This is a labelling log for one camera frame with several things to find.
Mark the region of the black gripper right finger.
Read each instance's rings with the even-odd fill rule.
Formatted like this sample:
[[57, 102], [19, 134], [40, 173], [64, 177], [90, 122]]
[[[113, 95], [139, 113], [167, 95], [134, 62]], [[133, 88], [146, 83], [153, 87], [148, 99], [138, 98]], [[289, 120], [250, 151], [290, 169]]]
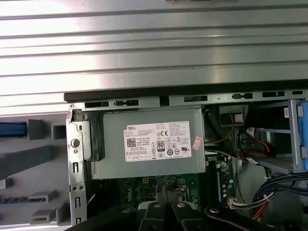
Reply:
[[228, 209], [207, 207], [203, 211], [178, 200], [173, 186], [167, 188], [167, 200], [183, 231], [275, 231], [276, 228], [258, 223]]

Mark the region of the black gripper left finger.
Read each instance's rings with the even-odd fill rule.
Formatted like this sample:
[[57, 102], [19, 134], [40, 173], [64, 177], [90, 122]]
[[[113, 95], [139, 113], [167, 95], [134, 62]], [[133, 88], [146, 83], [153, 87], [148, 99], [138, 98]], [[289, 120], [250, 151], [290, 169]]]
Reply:
[[71, 231], [163, 231], [167, 212], [166, 185], [157, 185], [156, 200], [138, 209], [119, 205], [70, 228]]

